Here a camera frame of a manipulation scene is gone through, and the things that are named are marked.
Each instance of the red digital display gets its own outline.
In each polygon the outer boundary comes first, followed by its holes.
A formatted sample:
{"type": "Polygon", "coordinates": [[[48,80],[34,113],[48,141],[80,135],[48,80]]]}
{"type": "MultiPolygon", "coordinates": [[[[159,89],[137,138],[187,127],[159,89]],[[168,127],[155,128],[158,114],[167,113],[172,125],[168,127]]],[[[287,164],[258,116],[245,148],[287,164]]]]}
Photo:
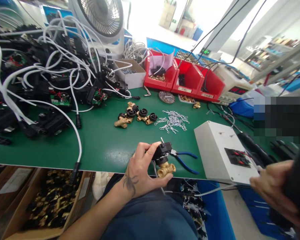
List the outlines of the red digital display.
{"type": "Polygon", "coordinates": [[[233,88],[231,88],[228,92],[235,93],[235,94],[238,94],[238,95],[243,95],[243,94],[245,94],[247,91],[248,91],[248,90],[247,90],[247,89],[244,89],[244,88],[233,87],[233,88]]]}

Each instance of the green workbench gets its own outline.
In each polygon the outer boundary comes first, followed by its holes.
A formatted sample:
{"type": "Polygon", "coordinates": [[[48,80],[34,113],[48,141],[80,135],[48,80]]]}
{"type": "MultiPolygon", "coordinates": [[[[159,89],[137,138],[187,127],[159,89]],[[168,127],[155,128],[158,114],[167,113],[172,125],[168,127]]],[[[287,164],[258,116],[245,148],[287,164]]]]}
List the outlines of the green workbench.
{"type": "MultiPolygon", "coordinates": [[[[78,130],[83,149],[81,170],[124,173],[139,142],[153,143],[160,141],[162,137],[165,142],[171,142],[176,151],[188,151],[198,156],[198,159],[187,155],[182,155],[181,158],[191,169],[200,172],[199,175],[188,172],[173,156],[169,156],[169,163],[173,163],[177,169],[175,177],[206,179],[193,130],[208,120],[229,124],[218,114],[207,114],[205,103],[201,103],[200,109],[193,109],[191,104],[180,102],[176,96],[175,103],[168,105],[159,100],[158,92],[151,91],[151,93],[152,96],[144,97],[146,91],[143,88],[132,89],[133,96],[141,97],[140,100],[133,99],[132,102],[139,105],[140,109],[147,109],[148,113],[154,112],[158,118],[168,117],[162,110],[173,110],[188,116],[190,123],[185,123],[187,131],[176,127],[179,131],[177,134],[172,131],[168,134],[166,130],[159,129],[165,123],[147,126],[145,122],[138,122],[136,118],[126,129],[115,127],[114,122],[119,113],[125,112],[129,100],[113,95],[101,108],[80,114],[83,124],[82,129],[78,130]]],[[[209,107],[213,111],[218,111],[213,104],[209,107]]],[[[88,106],[79,106],[79,110],[85,109],[88,109],[88,106]]],[[[69,116],[75,122],[75,113],[71,112],[69,116]]],[[[238,121],[236,125],[253,135],[241,122],[238,121]]],[[[9,133],[7,137],[13,140],[13,144],[0,145],[0,164],[73,169],[78,158],[78,141],[72,127],[50,138],[40,136],[36,140],[29,140],[21,131],[9,133]]],[[[265,145],[262,147],[266,151],[269,150],[265,145]]],[[[152,166],[149,168],[149,174],[154,174],[152,166]]]]}

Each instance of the forearm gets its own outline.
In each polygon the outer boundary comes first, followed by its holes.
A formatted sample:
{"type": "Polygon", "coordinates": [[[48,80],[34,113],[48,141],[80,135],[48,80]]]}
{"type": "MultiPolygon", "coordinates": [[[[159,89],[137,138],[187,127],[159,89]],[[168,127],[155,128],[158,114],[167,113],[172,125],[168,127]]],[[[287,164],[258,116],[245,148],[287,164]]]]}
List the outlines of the forearm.
{"type": "Polygon", "coordinates": [[[60,239],[100,239],[110,221],[130,199],[123,189],[122,181],[118,182],[100,202],[66,230],[60,239]]]}

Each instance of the pliers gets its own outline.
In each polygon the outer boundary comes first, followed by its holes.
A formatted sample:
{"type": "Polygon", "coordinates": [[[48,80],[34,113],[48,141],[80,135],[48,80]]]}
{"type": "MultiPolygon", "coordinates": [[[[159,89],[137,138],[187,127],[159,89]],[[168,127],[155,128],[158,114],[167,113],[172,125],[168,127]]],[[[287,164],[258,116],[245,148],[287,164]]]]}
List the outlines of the pliers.
{"type": "Polygon", "coordinates": [[[192,170],[191,168],[189,168],[184,161],[178,156],[178,155],[189,155],[195,159],[197,159],[198,157],[190,152],[177,152],[176,150],[171,150],[170,152],[171,155],[175,156],[175,158],[181,163],[181,165],[187,169],[189,172],[193,173],[193,174],[199,174],[199,172],[192,170]]]}

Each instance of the tattoo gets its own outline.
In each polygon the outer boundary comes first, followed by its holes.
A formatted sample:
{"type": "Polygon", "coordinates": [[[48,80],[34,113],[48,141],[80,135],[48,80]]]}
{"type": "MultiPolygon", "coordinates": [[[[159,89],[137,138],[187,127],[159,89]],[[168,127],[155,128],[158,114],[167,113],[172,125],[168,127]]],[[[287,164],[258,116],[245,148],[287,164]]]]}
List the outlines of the tattoo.
{"type": "Polygon", "coordinates": [[[126,177],[124,180],[123,180],[123,188],[124,188],[124,184],[126,184],[126,187],[127,189],[130,191],[130,190],[133,190],[133,195],[134,196],[136,194],[136,188],[135,188],[135,184],[137,184],[139,182],[139,180],[137,180],[136,182],[132,181],[133,179],[137,178],[138,176],[134,176],[134,177],[130,177],[130,173],[129,173],[129,165],[128,165],[128,174],[124,174],[124,176],[126,177]]]}

